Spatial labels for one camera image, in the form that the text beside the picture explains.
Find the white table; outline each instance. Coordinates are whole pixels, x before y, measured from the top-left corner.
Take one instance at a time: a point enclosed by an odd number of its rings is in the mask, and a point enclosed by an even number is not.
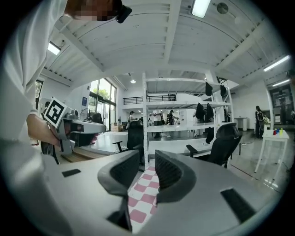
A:
[[[263,141],[262,141],[261,152],[260,152],[258,163],[257,163],[257,166],[256,166],[254,172],[255,173],[257,172],[258,167],[260,165],[260,162],[261,162],[261,159],[262,159],[262,154],[263,154],[264,147],[265,147],[265,144],[266,144],[266,140],[277,141],[277,142],[284,142],[284,148],[283,148],[282,157],[279,160],[277,172],[276,172],[276,174],[275,174],[275,176],[273,178],[273,179],[275,179],[277,177],[277,174],[279,172],[279,169],[281,168],[281,164],[282,164],[283,159],[285,157],[288,139],[289,139],[289,136],[286,133],[286,131],[284,131],[284,130],[283,130],[283,134],[282,135],[280,135],[279,133],[276,134],[276,135],[273,135],[273,130],[265,130],[264,133],[263,133]]]
[[[242,119],[243,122],[243,131],[247,131],[247,117],[235,117],[235,119],[237,120],[236,124],[239,128],[239,119]]]

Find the fluorescent light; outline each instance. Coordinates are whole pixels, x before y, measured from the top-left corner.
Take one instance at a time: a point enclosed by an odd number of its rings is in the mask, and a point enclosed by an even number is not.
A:
[[[278,86],[278,85],[280,85],[280,84],[282,84],[282,83],[289,82],[289,81],[290,81],[289,79],[284,80],[284,81],[282,81],[282,82],[280,82],[280,83],[276,83],[276,84],[274,84],[273,87]]]
[[[49,42],[47,49],[55,55],[59,54],[60,52],[60,48],[52,42]]]
[[[280,60],[277,61],[276,63],[274,63],[274,64],[272,64],[272,65],[266,67],[266,68],[264,69],[264,71],[269,71],[269,70],[272,69],[273,67],[275,67],[275,66],[281,64],[282,62],[288,60],[289,58],[290,58],[290,56],[285,56],[284,58],[280,59]]]
[[[210,0],[195,0],[192,7],[192,14],[196,17],[204,18],[209,3]]]

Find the pink and white checkered cloth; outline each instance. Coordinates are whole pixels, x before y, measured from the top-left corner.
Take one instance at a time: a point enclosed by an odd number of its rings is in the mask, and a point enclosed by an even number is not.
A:
[[[156,211],[158,188],[158,176],[150,166],[129,191],[128,209],[133,233],[138,232]]]

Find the sleeve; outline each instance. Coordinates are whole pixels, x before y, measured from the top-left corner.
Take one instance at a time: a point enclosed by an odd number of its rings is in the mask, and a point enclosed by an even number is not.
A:
[[[35,80],[45,65],[49,38],[66,0],[43,0],[20,23],[3,53],[1,77],[11,80],[35,109]]]

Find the white shirt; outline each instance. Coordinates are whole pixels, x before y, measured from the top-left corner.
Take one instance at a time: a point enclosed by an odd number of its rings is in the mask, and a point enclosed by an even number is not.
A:
[[[35,81],[44,68],[51,32],[64,14],[66,3],[67,0],[40,2],[20,23],[6,46],[0,62],[0,94],[6,99],[11,97],[13,105],[1,101],[0,111],[9,116],[0,120],[0,137],[30,141],[26,118],[37,114]]]
[[[156,116],[154,116],[154,114],[158,114],[158,113],[160,113],[159,111],[153,111],[153,114],[152,114],[152,116],[153,116],[153,120],[154,121],[161,121],[161,115],[156,115]]]

